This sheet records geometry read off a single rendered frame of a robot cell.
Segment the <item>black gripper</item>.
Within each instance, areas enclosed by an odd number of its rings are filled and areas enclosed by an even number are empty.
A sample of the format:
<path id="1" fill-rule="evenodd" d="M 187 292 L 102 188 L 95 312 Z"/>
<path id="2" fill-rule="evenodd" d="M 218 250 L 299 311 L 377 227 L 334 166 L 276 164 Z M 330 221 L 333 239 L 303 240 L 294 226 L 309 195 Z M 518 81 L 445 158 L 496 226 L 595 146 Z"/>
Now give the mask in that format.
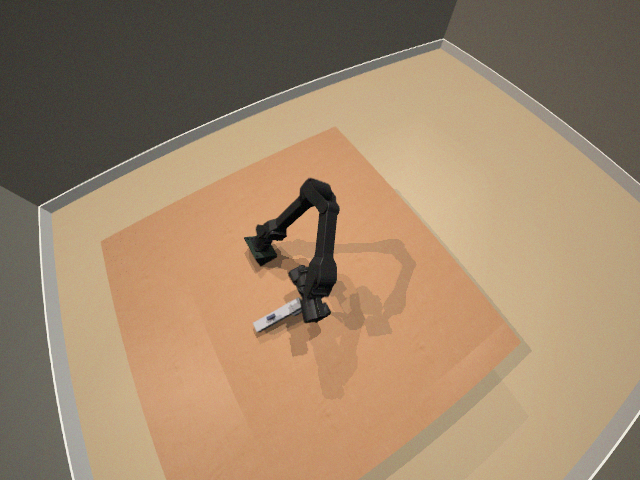
<path id="1" fill-rule="evenodd" d="M 299 277 L 298 269 L 299 268 L 304 268 L 304 267 L 305 267 L 305 265 L 300 265 L 300 266 L 294 268 L 293 270 L 289 271 L 289 273 L 288 273 L 292 283 L 296 286 L 296 288 L 297 288 L 297 279 Z M 297 288 L 297 290 L 298 290 L 298 288 Z M 304 296 L 302 296 L 301 294 L 300 294 L 300 296 L 301 296 L 302 299 L 304 298 Z M 328 307 L 326 302 L 323 303 L 323 308 L 324 308 L 324 311 L 325 311 L 325 315 L 326 315 L 325 318 L 326 318 L 327 316 L 329 316 L 331 314 L 331 310 Z"/>

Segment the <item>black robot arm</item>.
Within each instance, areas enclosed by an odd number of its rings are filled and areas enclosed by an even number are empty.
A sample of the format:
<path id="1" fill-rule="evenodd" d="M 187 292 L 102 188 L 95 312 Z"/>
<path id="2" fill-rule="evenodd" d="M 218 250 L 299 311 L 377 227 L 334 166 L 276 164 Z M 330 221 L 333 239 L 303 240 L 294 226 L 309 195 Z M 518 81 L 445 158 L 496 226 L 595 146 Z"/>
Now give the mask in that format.
<path id="1" fill-rule="evenodd" d="M 283 241 L 287 228 L 310 207 L 319 212 L 315 255 L 309 267 L 299 268 L 297 288 L 304 323 L 323 320 L 322 298 L 329 297 L 337 281 L 334 244 L 340 207 L 329 183 L 309 178 L 300 187 L 299 196 L 276 218 L 257 225 L 256 238 L 251 238 L 256 252 L 269 252 L 270 244 Z M 317 289 L 318 288 L 318 289 Z"/>

